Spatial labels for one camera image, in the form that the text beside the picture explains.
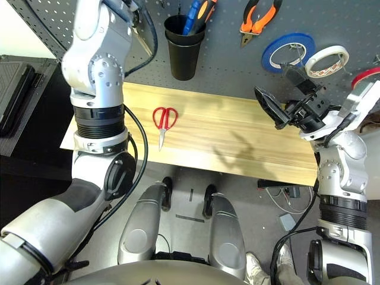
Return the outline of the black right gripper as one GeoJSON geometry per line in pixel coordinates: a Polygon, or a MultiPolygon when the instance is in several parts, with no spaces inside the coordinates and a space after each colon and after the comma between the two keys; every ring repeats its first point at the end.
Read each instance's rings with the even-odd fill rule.
{"type": "Polygon", "coordinates": [[[269,92],[254,87],[254,93],[263,111],[274,121],[276,129],[283,129],[287,124],[303,132],[314,132],[325,124],[330,101],[326,98],[326,87],[318,87],[306,75],[302,68],[291,64],[280,64],[285,78],[299,89],[306,97],[303,100],[289,100],[285,111],[280,102],[269,92]]]}

